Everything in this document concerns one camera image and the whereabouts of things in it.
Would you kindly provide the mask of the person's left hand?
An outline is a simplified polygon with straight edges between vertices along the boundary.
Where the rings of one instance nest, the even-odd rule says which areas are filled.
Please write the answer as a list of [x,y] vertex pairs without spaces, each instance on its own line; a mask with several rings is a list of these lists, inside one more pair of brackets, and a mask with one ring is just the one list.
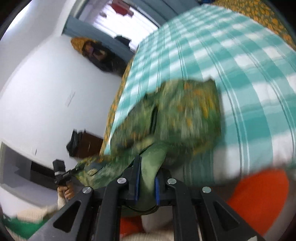
[[58,186],[58,196],[65,200],[70,200],[75,196],[74,186],[72,182],[67,182],[65,186]]

